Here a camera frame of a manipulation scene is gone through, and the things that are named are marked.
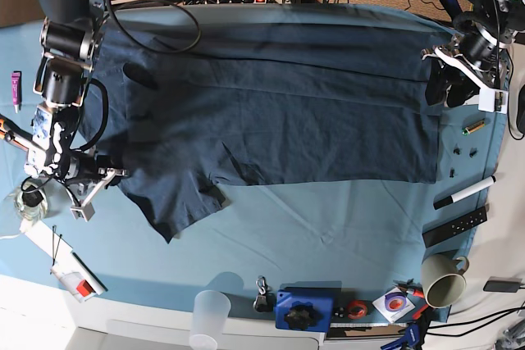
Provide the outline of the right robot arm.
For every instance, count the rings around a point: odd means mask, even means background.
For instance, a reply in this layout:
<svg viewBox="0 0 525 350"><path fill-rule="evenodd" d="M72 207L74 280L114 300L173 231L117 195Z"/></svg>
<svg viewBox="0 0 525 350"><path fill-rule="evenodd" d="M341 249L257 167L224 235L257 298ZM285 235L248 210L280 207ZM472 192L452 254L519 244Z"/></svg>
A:
<svg viewBox="0 0 525 350"><path fill-rule="evenodd" d="M45 14L39 41L43 52L33 86L42 98L32 120L32 135L19 139L27 149L25 172L56 180L71 191L79 187L85 198L70 193L71 213L90 220L94 196L126 170L118 169L107 156L95 152L109 118L105 86L95 78L95 63L106 21L103 8L91 0L39 0ZM84 118L84 101L89 87L102 96L102 117L94 136L84 145L71 145Z"/></svg>

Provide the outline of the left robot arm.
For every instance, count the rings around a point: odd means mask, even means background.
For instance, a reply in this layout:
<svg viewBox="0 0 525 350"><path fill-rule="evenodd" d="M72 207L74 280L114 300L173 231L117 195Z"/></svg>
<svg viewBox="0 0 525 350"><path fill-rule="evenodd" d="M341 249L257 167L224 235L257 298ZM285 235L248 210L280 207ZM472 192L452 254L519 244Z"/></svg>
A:
<svg viewBox="0 0 525 350"><path fill-rule="evenodd" d="M524 31L524 0L468 0L461 9L456 0L440 0L452 20L449 43L422 51L431 59L427 104L458 107L471 98L479 110L505 114L513 67L509 48Z"/></svg>

